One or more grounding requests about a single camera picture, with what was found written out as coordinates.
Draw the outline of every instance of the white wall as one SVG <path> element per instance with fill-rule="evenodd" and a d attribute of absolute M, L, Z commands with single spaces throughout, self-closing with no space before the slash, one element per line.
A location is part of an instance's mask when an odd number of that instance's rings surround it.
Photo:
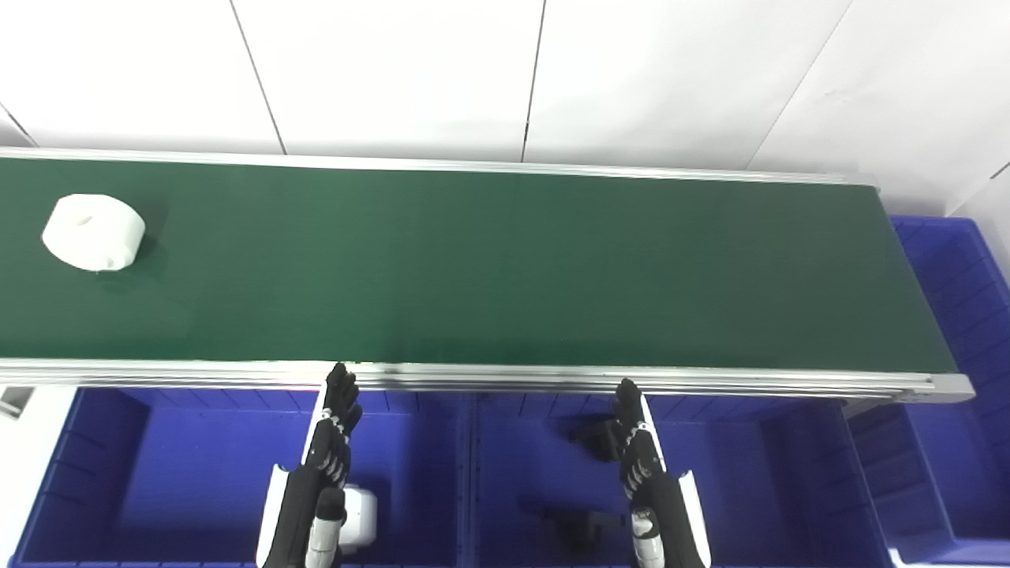
<path fill-rule="evenodd" d="M 0 103 L 44 147 L 861 172 L 941 214 L 1010 160 L 1007 22 L 1005 0 L 0 0 Z"/>
<path fill-rule="evenodd" d="M 43 147 L 280 151 L 228 0 L 0 1 L 0 102 Z"/>
<path fill-rule="evenodd" d="M 290 154 L 518 161 L 541 0 L 235 0 Z"/>
<path fill-rule="evenodd" d="M 548 0 L 526 160 L 742 170 L 849 0 Z"/>
<path fill-rule="evenodd" d="M 861 171 L 943 214 L 1010 160 L 1010 2 L 855 0 L 749 167 Z"/>
<path fill-rule="evenodd" d="M 1003 275 L 1010 281 L 1010 168 L 964 203 L 952 206 L 949 214 L 975 219 Z"/>
<path fill-rule="evenodd" d="M 0 146 L 31 146 L 24 133 L 0 104 Z"/>

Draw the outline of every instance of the panel seam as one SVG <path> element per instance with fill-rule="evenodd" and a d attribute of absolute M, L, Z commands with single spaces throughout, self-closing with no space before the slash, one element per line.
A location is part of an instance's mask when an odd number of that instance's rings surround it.
<path fill-rule="evenodd" d="M 231 6 L 231 14 L 235 17 L 235 25 L 238 26 L 238 34 L 242 38 L 242 45 L 245 46 L 245 55 L 249 58 L 249 65 L 252 66 L 252 75 L 256 76 L 256 83 L 260 87 L 260 95 L 263 97 L 263 103 L 267 106 L 267 114 L 270 115 L 270 123 L 274 127 L 277 144 L 281 147 L 281 154 L 288 154 L 288 149 L 284 146 L 284 138 L 281 137 L 281 129 L 277 125 L 277 118 L 274 116 L 274 109 L 270 106 L 270 99 L 267 97 L 267 89 L 263 86 L 260 69 L 256 66 L 252 50 L 249 49 L 248 38 L 245 37 L 245 29 L 242 27 L 242 21 L 238 18 L 238 10 L 235 8 L 234 0 L 228 0 L 228 5 Z"/>
<path fill-rule="evenodd" d="M 838 21 L 834 23 L 834 27 L 831 28 L 831 32 L 828 33 L 827 37 L 824 39 L 824 43 L 821 44 L 820 50 L 817 50 L 817 55 L 814 56 L 814 59 L 810 61 L 810 67 L 808 67 L 807 70 L 803 72 L 803 77 L 801 77 L 800 80 L 796 82 L 796 87 L 793 89 L 793 92 L 789 94 L 789 98 L 786 99 L 786 104 L 782 105 L 782 108 L 779 109 L 779 113 L 776 114 L 775 116 L 775 120 L 772 121 L 772 124 L 768 127 L 768 130 L 765 132 L 765 135 L 762 136 L 761 143 L 758 144 L 758 148 L 754 149 L 753 154 L 750 155 L 750 159 L 747 160 L 746 166 L 743 167 L 744 170 L 750 169 L 750 164 L 753 163 L 754 158 L 758 158 L 758 153 L 761 152 L 761 149 L 765 146 L 765 143 L 768 141 L 769 136 L 772 135 L 772 131 L 775 130 L 776 124 L 779 123 L 779 120 L 782 118 L 782 115 L 786 113 L 786 109 L 789 108 L 789 105 L 793 103 L 793 99 L 796 98 L 796 93 L 800 91 L 800 87 L 802 87 L 803 84 L 807 81 L 807 77 L 810 75 L 810 71 L 813 70 L 814 66 L 817 65 L 817 61 L 820 60 L 821 54 L 824 53 L 824 49 L 827 48 L 828 43 L 831 42 L 831 38 L 834 37 L 835 32 L 838 31 L 839 27 L 841 27 L 841 22 L 845 20 L 845 16 L 848 15 L 848 11 L 852 8 L 852 4 L 854 4 L 856 0 L 851 0 L 848 3 L 848 5 L 845 6 L 845 11 L 841 13 L 840 17 L 838 17 Z"/>
<path fill-rule="evenodd" d="M 526 161 L 526 141 L 529 140 L 529 116 L 533 111 L 533 89 L 536 88 L 536 67 L 540 63 L 540 41 L 543 39 L 543 17 L 547 13 L 547 0 L 540 7 L 540 27 L 536 32 L 536 53 L 533 55 L 533 75 L 529 81 L 529 100 L 526 101 L 526 124 L 522 130 L 522 152 L 519 162 Z"/>

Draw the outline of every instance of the robotic arm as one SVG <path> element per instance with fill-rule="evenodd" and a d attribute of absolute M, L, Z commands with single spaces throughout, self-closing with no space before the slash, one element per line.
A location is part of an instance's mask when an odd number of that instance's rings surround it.
<path fill-rule="evenodd" d="M 620 478 L 631 500 L 631 532 L 638 568 L 709 568 L 708 537 L 694 475 L 667 473 L 648 402 L 628 379 L 614 401 L 624 436 Z"/>
<path fill-rule="evenodd" d="M 305 444 L 304 463 L 276 468 L 260 533 L 260 568 L 331 568 L 340 560 L 340 529 L 347 518 L 344 485 L 350 469 L 350 433 L 362 418 L 354 373 L 337 364 L 319 395 L 319 420 Z"/>

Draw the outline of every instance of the blue storage bin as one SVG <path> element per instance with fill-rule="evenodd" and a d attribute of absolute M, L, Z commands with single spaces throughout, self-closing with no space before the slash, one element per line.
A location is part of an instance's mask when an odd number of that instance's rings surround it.
<path fill-rule="evenodd" d="M 83 389 L 12 568 L 251 568 L 270 471 L 293 466 L 314 393 Z M 368 392 L 350 481 L 379 497 L 345 566 L 627 565 L 628 529 L 566 549 L 538 511 L 624 515 L 617 465 L 569 430 L 610 396 Z M 834 401 L 653 397 L 693 469 L 722 566 L 890 566 Z"/>
<path fill-rule="evenodd" d="M 881 524 L 906 562 L 1010 565 L 1010 293 L 974 221 L 892 220 L 977 397 L 850 420 Z"/>
<path fill-rule="evenodd" d="M 477 564 L 490 568 L 626 565 L 626 527 L 593 555 L 569 550 L 544 507 L 626 514 L 617 465 L 567 434 L 610 411 L 612 397 L 479 399 Z M 668 467 L 694 471 L 713 564 L 890 566 L 836 401 L 650 397 Z"/>
<path fill-rule="evenodd" d="M 11 567 L 255 567 L 273 464 L 298 463 L 315 397 L 83 389 Z M 464 400 L 362 394 L 349 482 L 380 527 L 347 564 L 457 565 Z"/>

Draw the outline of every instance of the white paper roll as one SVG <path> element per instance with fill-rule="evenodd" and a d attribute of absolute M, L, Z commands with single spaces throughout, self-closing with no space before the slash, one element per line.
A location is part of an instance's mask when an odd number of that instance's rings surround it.
<path fill-rule="evenodd" d="M 42 243 L 81 270 L 121 270 L 133 264 L 144 223 L 129 205 L 108 195 L 77 193 L 57 201 Z"/>

